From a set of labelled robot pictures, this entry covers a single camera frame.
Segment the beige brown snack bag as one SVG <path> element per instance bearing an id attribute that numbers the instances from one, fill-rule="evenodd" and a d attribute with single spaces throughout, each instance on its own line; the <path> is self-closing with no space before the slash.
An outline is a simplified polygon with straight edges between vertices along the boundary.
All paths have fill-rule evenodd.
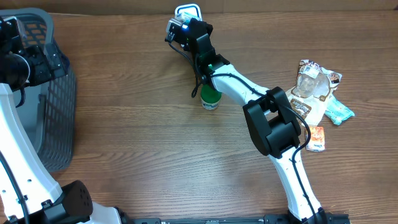
<path id="1" fill-rule="evenodd" d="M 341 79 L 340 73 L 327 70 L 314 61 L 301 60 L 298 65 L 297 82 L 286 91 L 292 109 L 308 125 L 318 125 Z"/>

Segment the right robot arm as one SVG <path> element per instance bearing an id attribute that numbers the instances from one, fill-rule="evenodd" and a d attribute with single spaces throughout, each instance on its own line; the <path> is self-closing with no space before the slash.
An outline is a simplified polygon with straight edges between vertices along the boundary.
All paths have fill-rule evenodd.
<path id="1" fill-rule="evenodd" d="M 210 41 L 212 25 L 196 18 L 176 28 L 174 40 L 192 54 L 198 84 L 224 93 L 242 106 L 249 135 L 257 150 L 274 164 L 284 187 L 290 223 L 327 223 L 312 192 L 303 162 L 301 127 L 305 120 L 295 112 L 279 87 L 263 88 L 241 75 L 215 52 Z"/>

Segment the green lid jar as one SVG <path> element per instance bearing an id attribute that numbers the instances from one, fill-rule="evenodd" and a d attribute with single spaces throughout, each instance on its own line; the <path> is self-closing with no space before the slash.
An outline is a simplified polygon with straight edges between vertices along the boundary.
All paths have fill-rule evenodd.
<path id="1" fill-rule="evenodd" d="M 206 110 L 215 110 L 220 104 L 222 92 L 212 89 L 209 85 L 203 85 L 200 92 L 201 105 Z"/>

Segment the orange snack packet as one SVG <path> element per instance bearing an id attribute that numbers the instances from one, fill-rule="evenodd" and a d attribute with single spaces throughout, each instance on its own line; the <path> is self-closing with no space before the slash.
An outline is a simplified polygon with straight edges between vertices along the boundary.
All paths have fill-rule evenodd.
<path id="1" fill-rule="evenodd" d="M 306 150 L 312 152 L 322 152 L 325 150 L 325 133 L 321 126 L 309 126 L 310 134 L 306 132 L 306 137 L 309 138 L 309 143 Z"/>

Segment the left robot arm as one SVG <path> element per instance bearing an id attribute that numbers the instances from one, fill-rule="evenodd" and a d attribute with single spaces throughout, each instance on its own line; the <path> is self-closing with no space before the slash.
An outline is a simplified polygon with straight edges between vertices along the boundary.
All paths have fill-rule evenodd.
<path id="1" fill-rule="evenodd" d="M 76 77 L 41 9 L 1 11 L 1 200 L 8 223 L 131 223 L 52 172 L 73 156 Z"/>

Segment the teal tissue pack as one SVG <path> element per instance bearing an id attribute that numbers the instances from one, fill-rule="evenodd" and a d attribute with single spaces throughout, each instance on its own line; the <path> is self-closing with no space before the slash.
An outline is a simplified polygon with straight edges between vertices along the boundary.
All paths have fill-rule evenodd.
<path id="1" fill-rule="evenodd" d="M 337 126 L 355 116 L 355 113 L 338 101 L 334 95 L 330 95 L 329 97 L 325 114 L 330 118 L 331 122 Z"/>

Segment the small teal wipes pack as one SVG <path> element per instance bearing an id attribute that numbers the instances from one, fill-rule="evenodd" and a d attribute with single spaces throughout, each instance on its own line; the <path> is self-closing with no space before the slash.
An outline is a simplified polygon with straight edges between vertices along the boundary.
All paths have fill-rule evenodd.
<path id="1" fill-rule="evenodd" d="M 192 18 L 196 19 L 197 17 L 189 12 L 180 12 L 175 15 L 175 19 L 182 24 L 189 24 Z"/>

